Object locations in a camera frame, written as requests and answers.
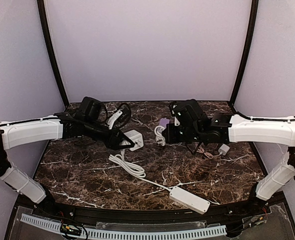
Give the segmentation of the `white cube socket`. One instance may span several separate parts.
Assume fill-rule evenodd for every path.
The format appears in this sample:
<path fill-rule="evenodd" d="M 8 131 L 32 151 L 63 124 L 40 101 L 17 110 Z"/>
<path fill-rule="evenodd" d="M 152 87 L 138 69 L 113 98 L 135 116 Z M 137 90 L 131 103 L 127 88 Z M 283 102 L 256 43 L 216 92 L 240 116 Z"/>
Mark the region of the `white cube socket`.
<path fill-rule="evenodd" d="M 137 130 L 133 129 L 124 134 L 134 142 L 134 147 L 129 148 L 131 152 L 141 149 L 144 146 L 143 135 Z"/>

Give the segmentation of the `white plug with cable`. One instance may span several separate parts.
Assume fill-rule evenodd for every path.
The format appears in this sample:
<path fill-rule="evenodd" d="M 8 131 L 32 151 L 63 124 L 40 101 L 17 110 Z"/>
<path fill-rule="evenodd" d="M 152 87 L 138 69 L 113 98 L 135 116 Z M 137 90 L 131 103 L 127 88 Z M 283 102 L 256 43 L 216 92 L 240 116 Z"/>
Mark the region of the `white plug with cable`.
<path fill-rule="evenodd" d="M 122 149 L 119 154 L 116 154 L 116 155 L 110 154 L 108 157 L 108 160 L 111 161 L 112 163 L 117 164 L 118 166 L 122 167 L 128 174 L 130 174 L 131 176 L 133 176 L 141 181 L 144 181 L 144 182 L 149 183 L 151 185 L 155 185 L 159 188 L 167 190 L 168 192 L 171 191 L 171 188 L 169 188 L 169 187 L 166 187 L 164 185 L 161 185 L 159 183 L 156 183 L 156 182 L 146 179 L 146 172 L 143 167 L 141 167 L 140 165 L 137 165 L 133 162 L 128 162 L 125 160 L 125 150 L 124 149 Z"/>

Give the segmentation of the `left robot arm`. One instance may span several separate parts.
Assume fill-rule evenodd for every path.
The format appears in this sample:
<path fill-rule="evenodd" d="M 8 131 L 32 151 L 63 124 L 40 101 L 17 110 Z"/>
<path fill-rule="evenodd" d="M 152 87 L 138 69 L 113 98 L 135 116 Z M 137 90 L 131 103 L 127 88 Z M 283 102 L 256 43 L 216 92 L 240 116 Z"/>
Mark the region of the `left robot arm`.
<path fill-rule="evenodd" d="M 74 118 L 66 112 L 20 121 L 0 121 L 0 180 L 33 203 L 52 199 L 48 190 L 9 160 L 8 151 L 55 140 L 88 137 L 119 151 L 135 143 L 120 129 Z"/>

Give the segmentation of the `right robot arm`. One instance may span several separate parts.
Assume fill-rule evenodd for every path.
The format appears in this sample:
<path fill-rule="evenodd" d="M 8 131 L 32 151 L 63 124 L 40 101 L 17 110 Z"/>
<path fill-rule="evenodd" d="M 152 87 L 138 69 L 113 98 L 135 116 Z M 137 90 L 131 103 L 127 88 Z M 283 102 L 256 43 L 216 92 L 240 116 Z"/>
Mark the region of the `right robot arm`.
<path fill-rule="evenodd" d="M 215 113 L 209 117 L 195 99 L 172 102 L 169 110 L 174 122 L 161 131 L 167 144 L 253 142 L 287 147 L 280 163 L 256 185 L 256 199 L 269 200 L 295 177 L 295 115 L 273 118 L 236 112 Z"/>

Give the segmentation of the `purple power strip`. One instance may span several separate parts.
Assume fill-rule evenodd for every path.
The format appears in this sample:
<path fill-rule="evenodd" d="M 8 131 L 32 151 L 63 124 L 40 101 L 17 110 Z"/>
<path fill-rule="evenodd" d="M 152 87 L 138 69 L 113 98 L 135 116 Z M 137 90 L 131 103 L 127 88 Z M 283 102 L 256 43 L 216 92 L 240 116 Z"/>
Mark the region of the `purple power strip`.
<path fill-rule="evenodd" d="M 159 121 L 159 125 L 166 128 L 167 127 L 167 124 L 170 123 L 170 119 L 168 118 L 161 118 L 160 121 Z"/>

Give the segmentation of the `small white charger adapter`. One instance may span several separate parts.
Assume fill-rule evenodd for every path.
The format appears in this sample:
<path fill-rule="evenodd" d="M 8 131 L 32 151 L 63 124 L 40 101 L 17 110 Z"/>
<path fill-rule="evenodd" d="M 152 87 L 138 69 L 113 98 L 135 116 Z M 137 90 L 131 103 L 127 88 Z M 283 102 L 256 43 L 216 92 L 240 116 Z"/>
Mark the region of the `small white charger adapter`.
<path fill-rule="evenodd" d="M 218 149 L 218 153 L 220 155 L 225 156 L 229 150 L 230 150 L 230 147 L 228 145 L 222 144 L 221 147 Z"/>

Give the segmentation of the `white power strip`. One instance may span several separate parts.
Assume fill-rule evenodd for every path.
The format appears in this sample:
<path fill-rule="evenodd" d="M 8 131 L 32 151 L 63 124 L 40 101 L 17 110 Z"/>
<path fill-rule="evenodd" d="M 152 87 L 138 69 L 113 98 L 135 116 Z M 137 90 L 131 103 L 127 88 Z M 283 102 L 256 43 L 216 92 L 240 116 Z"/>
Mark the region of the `white power strip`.
<path fill-rule="evenodd" d="M 205 214 L 211 205 L 208 200 L 177 186 L 170 190 L 169 198 L 201 215 Z"/>

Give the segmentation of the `black front table rail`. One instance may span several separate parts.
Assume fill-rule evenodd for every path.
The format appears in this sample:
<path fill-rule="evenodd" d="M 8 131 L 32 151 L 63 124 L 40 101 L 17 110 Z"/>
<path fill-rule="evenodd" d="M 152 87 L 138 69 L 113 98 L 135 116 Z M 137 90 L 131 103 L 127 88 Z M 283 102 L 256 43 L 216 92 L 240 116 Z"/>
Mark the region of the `black front table rail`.
<path fill-rule="evenodd" d="M 56 203 L 52 200 L 39 205 L 42 210 L 57 217 L 65 217 L 76 222 L 95 225 L 102 223 L 117 224 L 173 224 L 205 221 L 208 224 L 234 224 L 246 218 L 246 214 L 235 214 L 235 204 L 212 206 L 201 215 L 190 209 L 176 210 L 113 210 L 83 207 Z"/>

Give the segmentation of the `left black frame post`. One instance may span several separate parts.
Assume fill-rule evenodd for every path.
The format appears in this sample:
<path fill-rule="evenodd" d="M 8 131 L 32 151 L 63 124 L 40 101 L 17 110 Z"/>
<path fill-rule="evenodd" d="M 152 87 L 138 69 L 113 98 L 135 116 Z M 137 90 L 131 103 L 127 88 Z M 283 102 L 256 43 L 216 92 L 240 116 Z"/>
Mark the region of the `left black frame post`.
<path fill-rule="evenodd" d="M 46 11 L 46 1 L 45 0 L 37 0 L 37 8 L 38 15 L 40 19 L 41 29 L 43 33 L 43 38 L 47 50 L 47 55 L 50 61 L 51 69 L 54 75 L 55 83 L 58 88 L 60 98 L 65 108 L 70 105 L 66 89 L 64 87 L 64 83 L 61 77 L 61 73 L 59 70 L 59 65 L 57 62 L 54 45 L 52 42 L 52 37 L 50 33 L 50 25 L 48 21 L 47 11 Z"/>

